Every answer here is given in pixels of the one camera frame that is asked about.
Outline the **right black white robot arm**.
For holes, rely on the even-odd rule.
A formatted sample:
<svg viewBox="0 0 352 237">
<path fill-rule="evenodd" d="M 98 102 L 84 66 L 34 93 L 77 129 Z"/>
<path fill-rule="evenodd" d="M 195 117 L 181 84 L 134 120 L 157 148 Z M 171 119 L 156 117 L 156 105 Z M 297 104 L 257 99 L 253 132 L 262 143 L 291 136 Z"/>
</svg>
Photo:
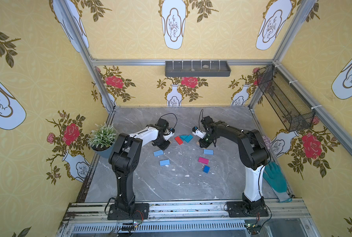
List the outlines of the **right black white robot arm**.
<svg viewBox="0 0 352 237">
<path fill-rule="evenodd" d="M 210 116 L 203 117 L 201 124 L 205 129 L 203 137 L 199 140 L 201 148 L 215 144 L 220 137 L 238 145 L 239 157 L 246 173 L 242 206 L 244 212 L 251 215 L 266 210 L 262 194 L 262 176 L 270 153 L 260 132 L 256 129 L 239 129 L 221 120 L 215 122 Z"/>
</svg>

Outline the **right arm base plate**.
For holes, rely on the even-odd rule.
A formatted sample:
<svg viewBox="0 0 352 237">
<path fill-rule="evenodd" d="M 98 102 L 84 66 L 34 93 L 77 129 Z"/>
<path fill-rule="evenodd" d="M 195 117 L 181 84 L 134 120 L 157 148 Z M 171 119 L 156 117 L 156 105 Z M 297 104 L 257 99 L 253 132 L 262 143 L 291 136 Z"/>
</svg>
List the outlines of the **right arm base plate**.
<svg viewBox="0 0 352 237">
<path fill-rule="evenodd" d="M 254 202 L 229 201 L 226 203 L 226 210 L 230 218 L 269 216 L 265 202 L 262 199 Z"/>
</svg>

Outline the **red rectangular block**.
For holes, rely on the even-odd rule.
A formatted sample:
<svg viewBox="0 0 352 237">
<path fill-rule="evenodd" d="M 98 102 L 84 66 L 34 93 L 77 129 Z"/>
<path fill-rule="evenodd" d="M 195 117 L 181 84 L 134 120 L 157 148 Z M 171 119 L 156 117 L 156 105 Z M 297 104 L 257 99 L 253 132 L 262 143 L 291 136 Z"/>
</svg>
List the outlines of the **red rectangular block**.
<svg viewBox="0 0 352 237">
<path fill-rule="evenodd" d="M 176 141 L 179 145 L 183 144 L 183 140 L 182 140 L 179 136 L 175 137 L 175 141 Z"/>
</svg>

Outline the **teal rectangular block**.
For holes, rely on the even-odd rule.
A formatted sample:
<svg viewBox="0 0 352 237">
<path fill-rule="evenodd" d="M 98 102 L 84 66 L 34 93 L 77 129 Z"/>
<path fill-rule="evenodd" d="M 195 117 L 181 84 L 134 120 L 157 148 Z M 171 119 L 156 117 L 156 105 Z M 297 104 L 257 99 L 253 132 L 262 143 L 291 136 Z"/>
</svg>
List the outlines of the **teal rectangular block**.
<svg viewBox="0 0 352 237">
<path fill-rule="evenodd" d="M 189 134 L 189 135 L 187 135 L 187 136 L 185 137 L 184 141 L 187 142 L 187 143 L 189 143 L 193 138 L 194 138 L 194 136 L 191 135 L 191 134 Z"/>
</svg>

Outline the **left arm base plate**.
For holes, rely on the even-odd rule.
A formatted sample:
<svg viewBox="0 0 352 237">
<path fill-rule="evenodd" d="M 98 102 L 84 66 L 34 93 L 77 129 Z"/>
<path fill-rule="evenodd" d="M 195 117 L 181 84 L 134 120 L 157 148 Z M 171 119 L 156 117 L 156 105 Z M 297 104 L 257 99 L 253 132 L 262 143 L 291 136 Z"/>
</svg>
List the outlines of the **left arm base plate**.
<svg viewBox="0 0 352 237">
<path fill-rule="evenodd" d="M 107 220 L 146 220 L 149 215 L 148 203 L 134 203 L 126 208 L 122 205 L 113 204 L 109 208 Z"/>
</svg>

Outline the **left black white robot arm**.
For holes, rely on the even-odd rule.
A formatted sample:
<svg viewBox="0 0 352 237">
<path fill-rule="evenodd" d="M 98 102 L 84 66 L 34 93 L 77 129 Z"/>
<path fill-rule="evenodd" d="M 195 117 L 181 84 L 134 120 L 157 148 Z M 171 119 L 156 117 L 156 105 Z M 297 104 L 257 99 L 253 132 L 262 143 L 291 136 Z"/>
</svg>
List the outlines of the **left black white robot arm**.
<svg viewBox="0 0 352 237">
<path fill-rule="evenodd" d="M 115 207 L 118 210 L 134 212 L 133 173 L 139 164 L 142 147 L 151 143 L 164 151 L 169 147 L 169 139 L 174 133 L 175 129 L 169 127 L 168 121 L 160 118 L 155 124 L 149 124 L 141 131 L 118 135 L 109 157 L 109 163 L 117 178 Z"/>
</svg>

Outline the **teal triangular block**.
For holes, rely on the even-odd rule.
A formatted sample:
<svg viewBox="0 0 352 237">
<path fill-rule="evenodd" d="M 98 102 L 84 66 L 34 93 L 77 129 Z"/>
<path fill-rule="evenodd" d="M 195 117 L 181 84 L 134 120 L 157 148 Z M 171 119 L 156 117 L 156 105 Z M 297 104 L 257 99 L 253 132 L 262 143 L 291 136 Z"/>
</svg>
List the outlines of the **teal triangular block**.
<svg viewBox="0 0 352 237">
<path fill-rule="evenodd" d="M 188 135 L 180 135 L 180 136 L 179 136 L 179 138 L 180 138 L 182 141 L 185 141 L 187 137 L 188 137 Z"/>
</svg>

